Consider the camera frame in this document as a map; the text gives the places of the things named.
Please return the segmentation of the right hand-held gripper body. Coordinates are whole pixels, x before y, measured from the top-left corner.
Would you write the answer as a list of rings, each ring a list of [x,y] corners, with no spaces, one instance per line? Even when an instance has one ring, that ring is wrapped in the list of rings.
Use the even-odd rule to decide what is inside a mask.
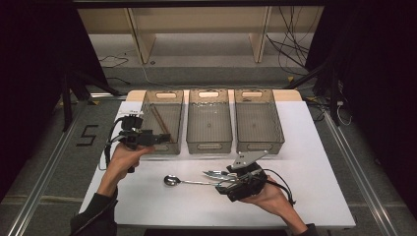
[[[267,150],[239,152],[231,164],[237,172],[237,178],[232,185],[227,187],[230,190],[227,196],[231,202],[257,195],[264,187],[267,175],[263,168],[257,163],[268,154]]]

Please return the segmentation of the dark curtain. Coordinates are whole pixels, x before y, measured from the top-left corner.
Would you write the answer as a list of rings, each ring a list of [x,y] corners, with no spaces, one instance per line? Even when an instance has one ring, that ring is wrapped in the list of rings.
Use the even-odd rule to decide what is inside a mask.
[[[73,0],[0,0],[0,201],[62,94],[107,80]]]
[[[307,67],[324,63],[339,39],[342,94],[417,219],[417,0],[328,0]]]

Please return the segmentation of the grey translucent plastic bin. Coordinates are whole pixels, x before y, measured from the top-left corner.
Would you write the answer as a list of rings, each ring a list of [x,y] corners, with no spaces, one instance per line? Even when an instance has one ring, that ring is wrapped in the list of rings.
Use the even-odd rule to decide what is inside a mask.
[[[155,154],[179,154],[181,150],[181,127],[183,113],[182,90],[132,90],[128,101],[140,101],[144,130],[155,135],[169,134],[170,143],[155,145]]]
[[[271,89],[234,91],[237,150],[278,154],[285,142]]]
[[[228,90],[191,89],[186,136],[189,153],[230,153],[232,141]]]

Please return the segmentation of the person's left hand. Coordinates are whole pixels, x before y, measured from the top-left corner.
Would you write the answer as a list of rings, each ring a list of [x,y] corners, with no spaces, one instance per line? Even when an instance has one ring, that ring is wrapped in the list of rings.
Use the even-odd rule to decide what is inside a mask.
[[[119,181],[126,177],[128,169],[137,167],[140,164],[140,158],[153,151],[154,147],[137,146],[135,150],[132,150],[119,143],[96,192],[106,197],[112,197]]]

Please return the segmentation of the metal spoon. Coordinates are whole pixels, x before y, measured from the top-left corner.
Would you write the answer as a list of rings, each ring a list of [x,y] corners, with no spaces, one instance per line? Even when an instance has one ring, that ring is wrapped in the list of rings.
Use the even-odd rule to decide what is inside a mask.
[[[182,183],[184,183],[184,184],[195,184],[195,185],[219,186],[219,183],[180,180],[177,176],[174,176],[174,175],[166,175],[163,178],[163,182],[167,186],[177,186],[177,185],[182,184]]]

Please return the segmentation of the person's right hand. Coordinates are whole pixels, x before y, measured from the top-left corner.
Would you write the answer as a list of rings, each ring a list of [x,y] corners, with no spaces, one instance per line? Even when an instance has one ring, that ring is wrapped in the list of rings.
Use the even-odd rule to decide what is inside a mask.
[[[268,180],[270,183],[266,183],[257,195],[243,199],[242,203],[253,204],[281,218],[289,216],[294,211],[294,208],[286,199],[281,189],[275,186],[276,181],[270,176]]]

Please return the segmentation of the aluminium floor rail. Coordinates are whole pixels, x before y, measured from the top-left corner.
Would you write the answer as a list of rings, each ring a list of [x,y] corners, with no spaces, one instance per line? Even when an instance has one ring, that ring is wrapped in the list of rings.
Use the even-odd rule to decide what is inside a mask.
[[[372,187],[371,182],[366,176],[365,171],[361,167],[355,153],[353,152],[341,129],[333,123],[328,112],[325,113],[325,120],[333,138],[341,150],[342,156],[345,159],[345,162],[360,190],[360,193],[364,198],[382,234],[384,236],[399,236],[387,209],[384,207],[383,202],[380,200],[375,189]]]
[[[11,227],[7,231],[7,236],[23,236],[30,220],[32,219],[34,212],[40,203],[43,196],[70,139],[72,138],[76,125],[85,111],[88,103],[86,101],[79,101],[74,107],[74,114],[72,116],[73,121],[67,127],[65,131],[60,133],[57,139],[57,144],[54,146],[53,152],[48,156],[45,165],[43,166],[40,174],[36,178],[36,182],[32,185],[30,193],[23,197],[22,207],[17,213],[16,218],[13,220]]]

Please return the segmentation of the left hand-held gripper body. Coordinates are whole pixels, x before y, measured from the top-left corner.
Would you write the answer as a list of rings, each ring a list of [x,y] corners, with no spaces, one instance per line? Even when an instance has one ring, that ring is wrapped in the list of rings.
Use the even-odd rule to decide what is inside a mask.
[[[143,130],[134,128],[134,118],[137,115],[127,115],[122,118],[121,131],[119,136],[121,142],[130,149],[136,149],[137,146],[151,147],[158,144],[157,136],[153,130]]]

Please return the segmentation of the light wooden shelf unit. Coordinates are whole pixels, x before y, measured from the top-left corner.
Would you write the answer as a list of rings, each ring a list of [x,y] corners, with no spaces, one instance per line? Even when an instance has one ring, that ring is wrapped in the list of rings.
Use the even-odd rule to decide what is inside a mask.
[[[322,6],[284,7],[179,7],[80,9],[89,34],[128,34],[142,63],[149,60],[159,33],[245,33],[254,61],[263,59],[269,32],[313,32]]]

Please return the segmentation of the white table cover sheet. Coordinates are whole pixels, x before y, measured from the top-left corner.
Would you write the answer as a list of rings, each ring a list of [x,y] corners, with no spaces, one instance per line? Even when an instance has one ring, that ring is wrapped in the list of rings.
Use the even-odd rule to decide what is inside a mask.
[[[303,101],[276,104],[285,142],[277,155],[259,161],[278,173],[296,201],[295,209],[307,223],[324,229],[346,229],[355,221],[329,164],[307,105]],[[181,143],[178,155],[147,155],[140,166],[119,183],[115,220],[120,225],[145,228],[273,229],[285,223],[257,206],[230,202],[213,186],[167,186],[166,175],[207,182],[207,170],[223,170],[238,154],[190,154]]]

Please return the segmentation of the black metal stand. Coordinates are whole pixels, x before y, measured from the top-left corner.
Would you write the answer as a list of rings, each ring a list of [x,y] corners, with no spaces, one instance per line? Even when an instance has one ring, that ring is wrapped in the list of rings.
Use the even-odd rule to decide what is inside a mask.
[[[313,88],[314,95],[322,96],[326,91],[329,92],[330,118],[336,126],[339,126],[340,122],[337,115],[338,73],[336,70],[335,62],[331,57],[326,59],[322,65],[318,66],[307,75],[284,87],[284,89],[296,89],[313,78],[317,79]]]
[[[76,96],[78,101],[87,101],[91,98],[91,93],[87,89],[87,85],[93,85],[114,96],[122,96],[125,94],[81,70],[67,68],[61,77],[61,94],[64,107],[64,132],[70,128],[73,122],[70,92]]]

